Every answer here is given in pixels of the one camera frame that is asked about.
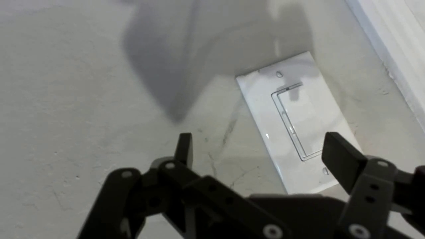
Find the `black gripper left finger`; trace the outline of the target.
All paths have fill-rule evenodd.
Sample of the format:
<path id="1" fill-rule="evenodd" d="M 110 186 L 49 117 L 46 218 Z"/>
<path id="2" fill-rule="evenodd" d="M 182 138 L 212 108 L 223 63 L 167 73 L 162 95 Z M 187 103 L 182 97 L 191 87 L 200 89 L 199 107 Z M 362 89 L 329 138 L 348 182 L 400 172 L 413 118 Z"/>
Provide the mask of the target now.
<path id="1" fill-rule="evenodd" d="M 283 221 L 212 177 L 191 170 L 192 137 L 146 173 L 117 169 L 106 177 L 77 239 L 137 239 L 151 215 L 163 215 L 183 239 L 291 239 Z"/>

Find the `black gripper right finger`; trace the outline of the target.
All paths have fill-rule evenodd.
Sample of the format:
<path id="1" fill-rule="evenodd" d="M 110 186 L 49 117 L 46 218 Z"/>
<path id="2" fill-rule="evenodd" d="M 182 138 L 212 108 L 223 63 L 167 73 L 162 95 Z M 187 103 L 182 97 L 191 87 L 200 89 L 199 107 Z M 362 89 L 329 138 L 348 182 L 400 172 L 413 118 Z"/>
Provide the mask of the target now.
<path id="1" fill-rule="evenodd" d="M 425 233 L 423 165 L 405 173 L 384 158 L 364 156 L 336 132 L 325 134 L 321 161 L 349 195 L 336 239 L 408 239 L 388 226 L 392 211 Z"/>

